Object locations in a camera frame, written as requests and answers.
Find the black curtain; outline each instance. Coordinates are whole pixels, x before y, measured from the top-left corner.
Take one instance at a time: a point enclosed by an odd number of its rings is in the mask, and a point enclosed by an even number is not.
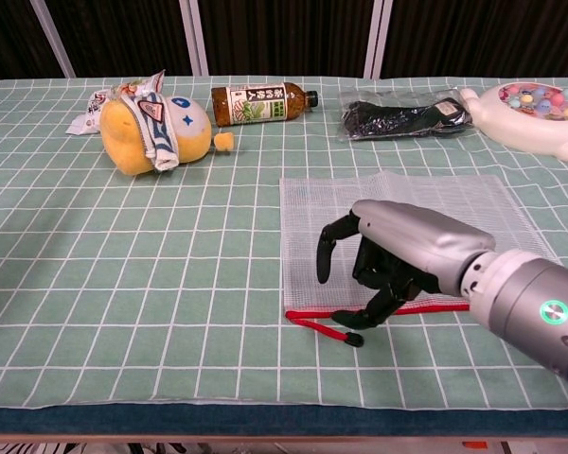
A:
[[[29,0],[0,0],[0,79],[62,77]]]
[[[381,77],[568,77],[568,0],[394,0]]]
[[[46,0],[79,78],[191,75],[178,0]]]
[[[361,77],[372,0],[200,0],[210,74]]]

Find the plastic wrapper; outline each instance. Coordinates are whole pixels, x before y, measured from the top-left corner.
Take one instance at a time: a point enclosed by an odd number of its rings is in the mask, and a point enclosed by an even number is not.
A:
[[[146,96],[151,92],[160,93],[165,71],[162,70],[147,79],[135,79],[114,85],[110,88],[93,92],[88,99],[86,112],[78,115],[67,129],[68,134],[83,135],[99,132],[98,121],[101,109],[110,99],[118,99],[122,95]]]
[[[368,90],[340,94],[342,139],[396,139],[446,136],[472,128],[460,91],[420,92]]]

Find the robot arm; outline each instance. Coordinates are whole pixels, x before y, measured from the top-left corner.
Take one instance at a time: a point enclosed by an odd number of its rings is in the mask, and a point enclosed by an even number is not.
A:
[[[435,211],[364,200],[323,229],[320,283],[328,280],[337,240],[357,234],[363,237],[353,277],[378,292],[366,309],[334,312],[335,322],[366,329],[421,291],[460,296],[482,326],[568,379],[568,269],[533,253],[496,253],[492,235]]]

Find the mesh bag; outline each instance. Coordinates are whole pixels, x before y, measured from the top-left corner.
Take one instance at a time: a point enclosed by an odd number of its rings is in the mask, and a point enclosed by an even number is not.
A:
[[[280,181],[283,302],[290,321],[307,325],[303,319],[327,318],[339,309],[364,308],[376,293],[358,284],[351,275],[361,235],[337,242],[330,278],[325,284],[320,284],[316,275],[316,248],[322,229],[348,214],[351,205],[361,199],[431,208],[490,233],[496,239],[499,253],[522,249],[559,263],[496,176],[409,177],[382,172],[334,180],[283,178]],[[463,299],[422,292],[395,315],[468,308]]]

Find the yellow plush toy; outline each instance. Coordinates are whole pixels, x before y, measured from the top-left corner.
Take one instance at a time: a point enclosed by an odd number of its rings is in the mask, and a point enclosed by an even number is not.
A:
[[[123,96],[102,108],[99,130],[103,146],[125,175],[164,171],[205,157],[212,125],[205,110],[183,96]],[[234,135],[216,134],[216,151],[231,151]]]

